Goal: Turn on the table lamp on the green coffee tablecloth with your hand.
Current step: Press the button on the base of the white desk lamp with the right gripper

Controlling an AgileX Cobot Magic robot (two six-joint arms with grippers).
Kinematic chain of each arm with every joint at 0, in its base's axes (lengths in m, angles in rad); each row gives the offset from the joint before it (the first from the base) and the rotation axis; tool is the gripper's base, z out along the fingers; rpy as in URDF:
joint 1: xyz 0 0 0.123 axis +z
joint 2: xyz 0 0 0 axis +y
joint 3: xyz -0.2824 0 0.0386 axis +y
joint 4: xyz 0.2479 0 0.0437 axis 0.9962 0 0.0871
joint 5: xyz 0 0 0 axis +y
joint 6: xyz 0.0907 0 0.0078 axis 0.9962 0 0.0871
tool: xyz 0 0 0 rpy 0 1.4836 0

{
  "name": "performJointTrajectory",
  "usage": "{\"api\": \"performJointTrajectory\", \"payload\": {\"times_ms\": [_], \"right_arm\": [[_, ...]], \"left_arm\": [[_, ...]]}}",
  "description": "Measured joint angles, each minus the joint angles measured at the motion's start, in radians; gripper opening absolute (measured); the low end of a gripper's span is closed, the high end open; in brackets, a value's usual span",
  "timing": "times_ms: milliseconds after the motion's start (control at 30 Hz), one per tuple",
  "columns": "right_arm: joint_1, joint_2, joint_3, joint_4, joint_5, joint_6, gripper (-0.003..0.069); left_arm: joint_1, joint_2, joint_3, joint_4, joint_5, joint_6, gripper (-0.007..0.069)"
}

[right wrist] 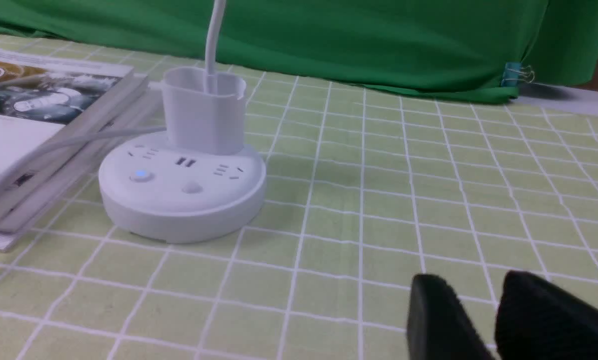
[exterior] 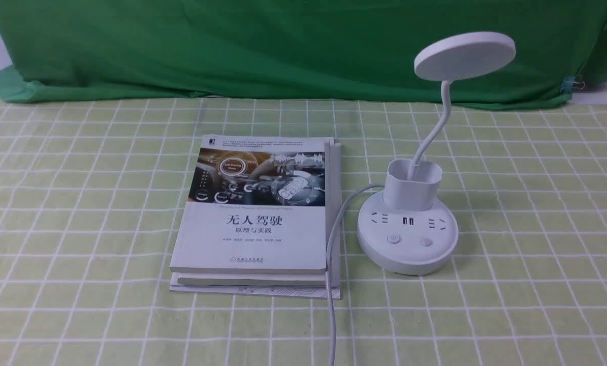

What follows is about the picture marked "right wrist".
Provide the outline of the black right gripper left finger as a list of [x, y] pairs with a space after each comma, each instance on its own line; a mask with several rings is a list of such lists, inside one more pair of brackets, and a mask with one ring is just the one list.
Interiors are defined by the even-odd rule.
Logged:
[[454, 289], [418, 273], [411, 282], [407, 345], [411, 360], [492, 360]]

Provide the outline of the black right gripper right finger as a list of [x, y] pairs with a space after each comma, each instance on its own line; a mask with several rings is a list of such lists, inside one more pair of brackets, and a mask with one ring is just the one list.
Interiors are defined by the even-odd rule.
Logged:
[[494, 340], [503, 360], [598, 360], [598, 309], [540, 276], [511, 270]]

